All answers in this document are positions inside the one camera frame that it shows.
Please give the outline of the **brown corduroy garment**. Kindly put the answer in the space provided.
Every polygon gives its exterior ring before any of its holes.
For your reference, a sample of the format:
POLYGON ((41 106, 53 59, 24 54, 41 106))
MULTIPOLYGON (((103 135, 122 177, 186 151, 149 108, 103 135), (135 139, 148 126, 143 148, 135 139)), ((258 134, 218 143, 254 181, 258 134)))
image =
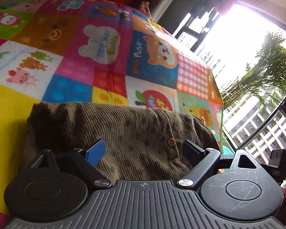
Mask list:
POLYGON ((24 164, 43 149, 63 153, 88 149, 103 139, 106 153, 97 170, 111 181, 173 180, 191 168, 182 152, 190 140, 218 149, 210 129, 196 116, 162 109, 67 102, 35 104, 27 120, 24 164))

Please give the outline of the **potted palm plant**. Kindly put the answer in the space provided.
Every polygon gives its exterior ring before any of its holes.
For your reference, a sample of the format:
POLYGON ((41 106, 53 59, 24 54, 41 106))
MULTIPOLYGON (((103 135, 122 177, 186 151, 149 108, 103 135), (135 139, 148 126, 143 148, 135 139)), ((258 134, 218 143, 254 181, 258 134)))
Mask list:
POLYGON ((269 104, 273 108, 286 97, 286 36, 269 32, 260 50, 256 53, 257 63, 247 64, 246 73, 221 92, 224 109, 229 108, 244 95, 258 99, 264 111, 269 104))

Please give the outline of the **colourful cartoon play mat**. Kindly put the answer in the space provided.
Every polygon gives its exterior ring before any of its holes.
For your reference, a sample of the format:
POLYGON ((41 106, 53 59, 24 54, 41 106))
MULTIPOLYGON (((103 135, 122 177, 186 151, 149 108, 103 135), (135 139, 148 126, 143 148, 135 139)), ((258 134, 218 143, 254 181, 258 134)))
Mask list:
POLYGON ((96 102, 200 118, 216 139, 223 102, 207 65, 140 11, 106 0, 0 9, 0 228, 35 103, 96 102))

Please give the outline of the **pink cloth toy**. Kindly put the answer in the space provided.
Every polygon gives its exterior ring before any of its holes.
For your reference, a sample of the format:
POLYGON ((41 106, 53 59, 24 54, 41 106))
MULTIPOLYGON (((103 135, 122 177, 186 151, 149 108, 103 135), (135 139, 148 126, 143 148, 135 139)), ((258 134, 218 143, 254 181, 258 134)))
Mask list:
POLYGON ((141 2, 137 10, 139 12, 139 16, 142 17, 143 19, 151 19, 149 2, 141 2))

